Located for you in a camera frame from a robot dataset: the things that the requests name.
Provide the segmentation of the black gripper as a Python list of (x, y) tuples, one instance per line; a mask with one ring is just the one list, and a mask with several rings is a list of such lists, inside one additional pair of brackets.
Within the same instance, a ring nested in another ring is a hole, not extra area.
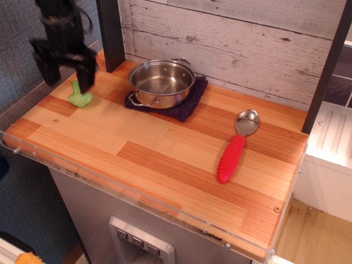
[(96, 52), (84, 44), (84, 28), (80, 20), (43, 21), (46, 39), (33, 38), (34, 59), (47, 85), (61, 78), (60, 65), (76, 69), (80, 92), (85, 93), (95, 82)]

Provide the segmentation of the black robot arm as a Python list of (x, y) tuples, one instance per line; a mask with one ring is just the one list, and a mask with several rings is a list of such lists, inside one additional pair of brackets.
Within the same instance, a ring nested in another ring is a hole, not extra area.
[(81, 15), (86, 15), (74, 1), (36, 1), (46, 39), (32, 39), (34, 59), (49, 85), (61, 78), (60, 65), (73, 67), (80, 87), (86, 93), (95, 82), (96, 52), (84, 44)]

